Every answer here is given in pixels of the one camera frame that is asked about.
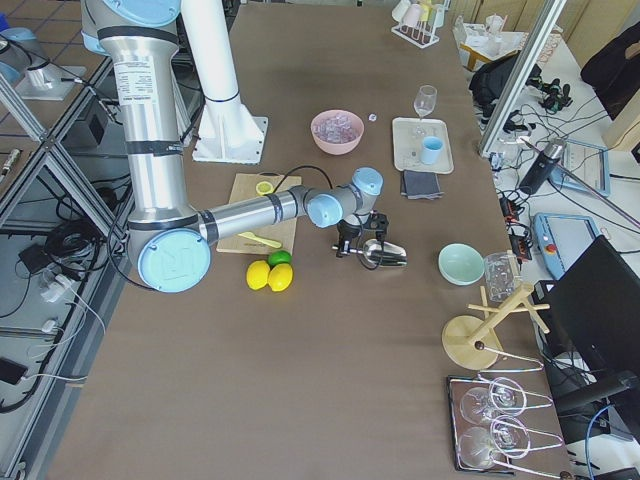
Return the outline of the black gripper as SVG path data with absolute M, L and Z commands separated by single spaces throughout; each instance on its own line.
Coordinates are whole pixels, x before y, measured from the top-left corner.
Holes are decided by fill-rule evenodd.
M 337 224 L 338 243 L 332 245 L 337 258 L 351 255 L 351 246 L 357 239 L 362 239 L 365 233 L 373 233 L 379 242 L 386 240 L 389 222 L 387 216 L 378 211 L 371 211 L 366 215 L 350 215 Z

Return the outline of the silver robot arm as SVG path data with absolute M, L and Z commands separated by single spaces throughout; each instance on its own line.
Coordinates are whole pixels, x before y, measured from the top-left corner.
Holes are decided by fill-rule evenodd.
M 176 293 L 198 284 L 219 240 L 307 216 L 316 226 L 347 226 L 371 214 L 383 186 L 370 167 L 330 189 L 295 185 L 264 196 L 197 210 L 183 170 L 171 61 L 186 30 L 205 98 L 195 156 L 255 165 L 267 120 L 242 103 L 227 23 L 218 1 L 85 1 L 85 46 L 113 63 L 135 207 L 128 253 L 151 289 Z

